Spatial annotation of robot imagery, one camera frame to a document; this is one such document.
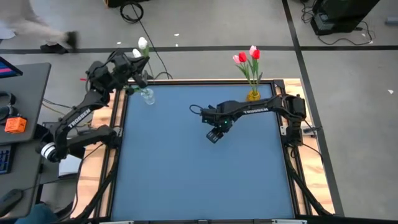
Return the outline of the orange box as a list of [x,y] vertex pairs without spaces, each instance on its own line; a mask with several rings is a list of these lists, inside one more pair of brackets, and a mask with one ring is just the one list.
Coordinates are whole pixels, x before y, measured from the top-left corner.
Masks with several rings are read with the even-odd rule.
[[20,134],[25,131],[27,120],[23,117],[13,117],[6,120],[4,131],[9,134]]

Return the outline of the dark grey keyboard tray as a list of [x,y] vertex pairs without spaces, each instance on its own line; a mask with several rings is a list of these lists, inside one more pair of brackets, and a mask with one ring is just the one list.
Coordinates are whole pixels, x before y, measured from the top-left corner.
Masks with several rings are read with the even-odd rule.
[[41,165],[41,155],[35,151],[39,140],[22,142],[13,148],[11,172],[0,174],[0,198],[13,189],[28,189],[23,193],[18,204],[0,220],[10,220],[25,217],[34,206],[36,185]]

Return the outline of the pink artificial tulip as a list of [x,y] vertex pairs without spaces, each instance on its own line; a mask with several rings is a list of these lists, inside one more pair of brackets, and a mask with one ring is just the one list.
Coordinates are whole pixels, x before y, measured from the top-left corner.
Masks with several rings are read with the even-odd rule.
[[239,66],[240,62],[239,62],[239,59],[238,59],[238,54],[233,56],[233,60],[234,60],[234,62],[235,62],[235,64],[236,64],[236,66],[237,66],[237,67],[239,68],[239,70],[242,72],[241,67]]
[[257,77],[256,77],[256,64],[257,64],[257,58],[256,56],[256,50],[257,47],[255,45],[252,45],[249,49],[249,54],[251,56],[251,73],[252,73],[252,84],[253,84],[253,95],[257,94]]

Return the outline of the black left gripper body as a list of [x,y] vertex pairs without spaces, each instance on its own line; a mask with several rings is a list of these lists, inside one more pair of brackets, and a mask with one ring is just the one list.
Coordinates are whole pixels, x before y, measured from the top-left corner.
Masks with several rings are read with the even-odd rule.
[[124,54],[115,55],[113,64],[113,87],[114,89],[122,89],[132,78],[132,64]]

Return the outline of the black equipment case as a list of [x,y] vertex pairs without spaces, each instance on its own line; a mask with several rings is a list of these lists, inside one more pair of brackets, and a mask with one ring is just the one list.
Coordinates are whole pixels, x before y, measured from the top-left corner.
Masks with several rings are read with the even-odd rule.
[[350,33],[380,0],[316,0],[310,25],[316,35]]

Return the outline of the black keyboard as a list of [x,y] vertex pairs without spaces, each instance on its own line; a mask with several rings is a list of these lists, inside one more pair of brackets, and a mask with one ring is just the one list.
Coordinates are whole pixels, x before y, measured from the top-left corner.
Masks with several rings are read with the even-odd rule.
[[10,173],[12,157],[13,149],[11,145],[0,146],[0,175]]

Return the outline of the white artificial tulip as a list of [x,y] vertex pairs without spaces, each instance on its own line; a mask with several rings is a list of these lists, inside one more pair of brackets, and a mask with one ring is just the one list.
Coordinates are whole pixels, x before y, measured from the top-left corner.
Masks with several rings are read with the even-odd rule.
[[[141,51],[142,57],[149,57],[149,46],[148,41],[144,37],[140,37],[138,40],[138,50]],[[139,67],[140,73],[144,71],[144,67]]]

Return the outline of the clear glass vase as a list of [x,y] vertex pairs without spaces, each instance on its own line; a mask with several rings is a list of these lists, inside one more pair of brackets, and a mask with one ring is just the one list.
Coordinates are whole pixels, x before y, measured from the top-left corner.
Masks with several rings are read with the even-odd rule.
[[153,105],[155,103],[154,91],[152,89],[142,89],[141,96],[148,105]]

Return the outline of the white box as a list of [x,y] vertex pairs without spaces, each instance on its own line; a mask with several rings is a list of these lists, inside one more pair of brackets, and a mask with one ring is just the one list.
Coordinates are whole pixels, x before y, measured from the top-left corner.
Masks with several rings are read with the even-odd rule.
[[15,36],[16,35],[15,35],[15,33],[12,30],[7,29],[5,27],[0,27],[0,39],[1,40],[12,39]]

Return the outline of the computer monitor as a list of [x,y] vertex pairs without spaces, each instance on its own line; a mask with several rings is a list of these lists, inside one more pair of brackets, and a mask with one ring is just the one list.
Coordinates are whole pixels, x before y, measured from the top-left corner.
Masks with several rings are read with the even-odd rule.
[[23,72],[10,62],[0,57],[0,78],[22,76]]

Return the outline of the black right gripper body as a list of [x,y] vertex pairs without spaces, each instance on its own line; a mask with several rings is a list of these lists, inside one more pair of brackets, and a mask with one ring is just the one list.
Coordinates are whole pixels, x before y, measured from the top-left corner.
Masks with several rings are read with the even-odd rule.
[[202,122],[213,127],[211,132],[227,133],[239,118],[238,106],[239,103],[233,100],[222,102],[216,107],[210,105],[208,108],[200,110]]

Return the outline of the white panel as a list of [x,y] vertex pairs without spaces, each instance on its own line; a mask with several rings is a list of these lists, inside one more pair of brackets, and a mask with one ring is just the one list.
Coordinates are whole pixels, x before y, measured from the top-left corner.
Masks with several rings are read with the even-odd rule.
[[71,174],[77,174],[79,171],[81,159],[72,155],[68,155],[61,160],[58,166],[58,176],[64,177]]

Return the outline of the dark grey desk top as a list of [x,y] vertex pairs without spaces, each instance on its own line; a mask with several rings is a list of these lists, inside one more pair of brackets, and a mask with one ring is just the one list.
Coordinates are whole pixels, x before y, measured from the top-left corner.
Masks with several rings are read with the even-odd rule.
[[0,91],[7,91],[16,97],[14,107],[27,120],[25,131],[19,134],[4,132],[0,125],[0,145],[26,142],[34,138],[42,100],[49,79],[50,63],[18,65],[23,75],[0,79]]

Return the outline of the black computer mouse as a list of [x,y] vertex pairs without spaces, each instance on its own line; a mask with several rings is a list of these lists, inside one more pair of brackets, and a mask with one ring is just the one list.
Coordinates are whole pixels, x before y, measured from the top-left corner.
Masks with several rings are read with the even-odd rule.
[[7,215],[23,198],[21,189],[12,189],[0,198],[0,217]]

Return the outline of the person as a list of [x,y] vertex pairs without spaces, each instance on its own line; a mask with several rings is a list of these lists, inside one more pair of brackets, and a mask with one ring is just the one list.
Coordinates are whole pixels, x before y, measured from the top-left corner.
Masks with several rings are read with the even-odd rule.
[[51,224],[58,220],[58,216],[44,203],[36,204],[23,218],[18,218],[14,224]]
[[78,48],[78,32],[62,32],[51,28],[33,10],[30,0],[0,0],[0,21],[18,35],[45,41],[40,50],[45,54],[65,54],[69,46],[73,53]]

